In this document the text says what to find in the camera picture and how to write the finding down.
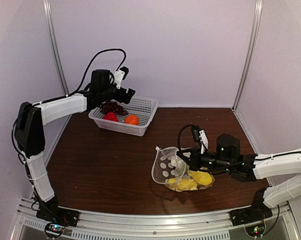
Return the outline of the clear zip top bag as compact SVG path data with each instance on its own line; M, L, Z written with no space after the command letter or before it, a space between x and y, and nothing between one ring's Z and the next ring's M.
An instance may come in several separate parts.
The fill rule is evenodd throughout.
M192 179L188 174L188 171L190 170L189 166L177 156L177 151L178 148L174 146L162 148L161 152L156 151L151 169L151 177L155 183L168 188L168 179L177 179L178 182L181 179ZM196 191L212 187L215 178L213 175L211 176L213 177L213 183L208 186L197 184Z

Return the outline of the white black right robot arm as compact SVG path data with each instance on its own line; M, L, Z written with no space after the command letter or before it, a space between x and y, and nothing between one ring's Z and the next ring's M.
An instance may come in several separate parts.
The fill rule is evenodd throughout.
M268 177L291 175L294 177L262 190L261 200L247 209L247 217L257 221L266 213L266 207L277 205L301 196L301 148L272 154L241 154L240 140L230 134L217 137L216 151L207 149L208 140L203 131L195 134L194 148L179 148L177 156L191 170L210 174L228 174L239 182L255 182Z

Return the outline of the purple fake grapes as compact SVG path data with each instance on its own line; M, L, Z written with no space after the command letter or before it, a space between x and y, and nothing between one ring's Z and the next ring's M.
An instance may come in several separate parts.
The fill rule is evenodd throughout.
M123 106L121 106L116 101L107 101L102 104L100 112L104 115L108 113L114 113L116 115L125 116L128 112L125 110Z

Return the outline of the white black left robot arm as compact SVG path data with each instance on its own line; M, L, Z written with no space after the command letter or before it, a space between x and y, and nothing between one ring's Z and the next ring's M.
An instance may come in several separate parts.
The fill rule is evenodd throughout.
M115 73L97 69L92 72L91 81L83 90L37 103L23 102L20 105L12 128L12 141L16 144L18 155L22 157L21 161L25 165L40 209L51 222L58 222L63 212L58 207L44 163L44 126L76 113L100 108L103 103L111 100L128 104L135 94L135 90L121 86L128 73L129 69L125 66Z

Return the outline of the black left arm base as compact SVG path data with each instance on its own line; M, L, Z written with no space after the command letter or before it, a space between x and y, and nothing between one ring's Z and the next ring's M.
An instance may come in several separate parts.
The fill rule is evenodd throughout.
M56 203L41 203L36 213L38 219L53 222L64 227L76 227L80 213L59 207Z

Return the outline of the yellow fake banana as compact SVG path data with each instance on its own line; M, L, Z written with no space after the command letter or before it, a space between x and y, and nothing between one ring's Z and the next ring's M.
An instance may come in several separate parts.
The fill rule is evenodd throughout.
M167 180L167 187L175 192L195 191L198 184L193 179L182 178L177 181L176 178L170 178Z

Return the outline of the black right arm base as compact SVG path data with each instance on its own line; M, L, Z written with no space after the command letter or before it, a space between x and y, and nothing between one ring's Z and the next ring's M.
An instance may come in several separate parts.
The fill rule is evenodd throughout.
M273 216L273 212L268 207L255 207L250 206L246 208L238 208L229 212L229 216L232 222L232 225L246 225L258 221L262 221L265 218L270 218Z

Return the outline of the orange fake food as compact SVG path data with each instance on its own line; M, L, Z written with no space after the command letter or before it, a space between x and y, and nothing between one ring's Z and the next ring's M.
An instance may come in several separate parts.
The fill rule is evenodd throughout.
M125 118L124 123L137 126L139 124L139 118L134 114L130 114Z

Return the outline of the red fake food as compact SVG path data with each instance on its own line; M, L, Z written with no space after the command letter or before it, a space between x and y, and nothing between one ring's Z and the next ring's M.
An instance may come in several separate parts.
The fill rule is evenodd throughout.
M112 122L118 122L119 121L114 112L108 112L107 114L105 114L103 116L102 119L107 120L107 121L112 121Z

